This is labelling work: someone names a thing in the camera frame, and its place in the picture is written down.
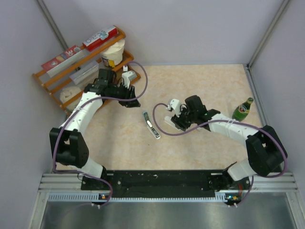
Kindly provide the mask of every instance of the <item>small black and white object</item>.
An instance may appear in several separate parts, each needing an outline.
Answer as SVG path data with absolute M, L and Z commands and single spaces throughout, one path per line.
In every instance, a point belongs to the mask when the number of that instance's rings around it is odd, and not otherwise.
M 160 139 L 160 134 L 155 130 L 155 128 L 153 127 L 151 121 L 149 120 L 149 116 L 148 116 L 148 113 L 147 111 L 144 111 L 143 112 L 143 117 L 144 117 L 144 120 L 146 122 L 146 126 L 147 128 L 149 129 L 149 131 L 151 132 L 151 134 L 156 138 L 156 139 Z

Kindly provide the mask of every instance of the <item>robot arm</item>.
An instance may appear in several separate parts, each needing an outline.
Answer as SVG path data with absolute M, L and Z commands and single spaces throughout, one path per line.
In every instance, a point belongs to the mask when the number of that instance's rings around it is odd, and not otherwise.
M 100 97 L 113 97 L 119 99 L 135 98 L 134 86 L 130 86 L 130 81 L 136 77 L 135 72 L 129 71 L 122 74 L 123 82 L 117 85 L 114 83 L 115 72 L 106 69 L 99 70 L 99 76 L 84 89 L 81 100 L 71 115 L 77 114 L 65 127 L 60 139 L 56 154 L 56 162 L 70 166 L 78 171 L 101 178 L 106 172 L 103 166 L 97 164 L 89 157 L 89 150 L 84 141 L 83 134 L 91 121 L 95 112 L 102 106 L 105 100 Z M 91 99 L 96 99 L 86 106 L 84 103 Z M 125 107 L 140 107 L 138 100 L 130 102 L 119 102 Z M 52 154 L 55 143 L 61 128 L 53 128 L 50 131 L 50 143 Z
M 254 174 L 267 176 L 276 169 L 282 162 L 283 157 L 274 143 L 259 131 L 245 126 L 234 124 L 235 120 L 226 117 L 217 110 L 207 110 L 201 99 L 194 95 L 185 100 L 185 105 L 179 100 L 172 99 L 167 104 L 167 110 L 174 111 L 173 117 L 165 117 L 169 125 L 186 131 L 191 124 L 201 124 L 211 120 L 228 120 L 228 122 L 215 122 L 203 126 L 208 131 L 223 134 L 247 149 L 248 158 L 228 167 L 223 176 L 229 177 L 232 182 L 241 180 Z M 266 125 L 262 128 L 268 132 L 284 149 L 275 130 Z

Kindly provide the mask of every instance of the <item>green glass bottle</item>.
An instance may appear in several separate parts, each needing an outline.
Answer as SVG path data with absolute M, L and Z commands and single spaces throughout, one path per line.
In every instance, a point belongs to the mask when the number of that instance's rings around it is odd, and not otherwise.
M 253 98 L 248 98 L 246 102 L 240 104 L 233 112 L 232 118 L 237 121 L 244 120 L 250 111 L 251 103 L 253 103 Z

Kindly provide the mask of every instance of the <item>wall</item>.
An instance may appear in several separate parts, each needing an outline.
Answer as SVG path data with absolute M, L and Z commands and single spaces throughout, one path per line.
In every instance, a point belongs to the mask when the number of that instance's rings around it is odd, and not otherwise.
M 108 25 L 142 64 L 248 63 L 280 0 L 45 0 L 66 42 Z
M 49 131 L 64 120 L 31 74 L 61 49 L 34 0 L 5 1 L 0 28 L 0 228 L 21 229 L 51 168 Z
M 252 73 L 305 200 L 305 1 L 293 0 Z

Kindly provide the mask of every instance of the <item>wooden shelf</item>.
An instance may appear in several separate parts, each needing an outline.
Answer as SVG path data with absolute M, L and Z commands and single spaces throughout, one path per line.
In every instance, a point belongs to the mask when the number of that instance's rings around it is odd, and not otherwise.
M 111 45 L 115 44 L 119 40 L 124 39 L 126 37 L 125 33 L 121 29 L 119 29 L 119 28 L 117 28 L 117 29 L 118 29 L 118 35 L 116 37 L 114 37 L 112 40 L 106 42 L 104 45 L 100 46 L 99 48 L 93 50 L 88 56 L 85 56 L 83 59 L 81 59 L 80 61 L 78 61 L 75 64 L 71 65 L 67 69 L 63 70 L 62 72 L 60 72 L 56 76 L 52 77 L 47 82 L 43 83 L 41 81 L 41 79 L 40 79 L 40 77 L 43 76 L 46 73 L 44 70 L 41 70 L 40 72 L 33 74 L 33 77 L 47 91 L 47 93 L 55 100 L 55 102 L 60 106 L 60 108 L 65 111 L 65 113 L 67 115 L 70 115 L 70 111 L 67 109 L 67 106 L 70 105 L 71 103 L 73 103 L 74 101 L 76 101 L 78 98 L 80 98 L 82 93 L 83 93 L 83 91 L 81 91 L 78 94 L 76 94 L 73 98 L 71 98 L 67 102 L 62 103 L 61 101 L 59 101 L 54 96 L 54 94 L 56 92 L 58 92 L 59 90 L 61 90 L 62 88 L 64 88 L 65 86 L 67 86 L 69 83 L 71 83 L 72 80 L 70 78 L 68 78 L 66 81 L 64 81 L 63 83 L 59 84 L 58 86 L 56 86 L 55 88 L 53 88 L 51 90 L 49 89 L 49 87 L 52 84 L 56 83 L 58 80 L 60 80 L 63 77 L 65 77 L 67 74 L 69 74 L 72 71 L 76 70 L 82 64 L 84 64 L 87 61 L 91 60 L 92 58 L 96 57 L 100 52 L 102 52 L 105 49 L 109 48 Z M 128 62 L 130 62 L 132 60 L 133 60 L 133 55 L 130 52 L 128 52 L 127 50 L 124 50 L 124 52 L 123 52 L 123 61 L 120 64 L 118 64 L 116 67 L 114 67 L 112 70 L 115 71 L 115 72 L 119 72 L 120 70 L 122 70 L 122 67 L 124 65 L 126 65 Z M 100 63 L 102 60 L 101 60 L 101 58 L 99 58 L 96 61 L 98 63 Z M 134 83 L 134 82 L 138 81 L 140 78 L 141 78 L 141 76 L 137 73 L 137 78 L 135 78 L 131 83 Z M 102 107 L 104 107 L 110 101 L 111 100 L 105 101 Z

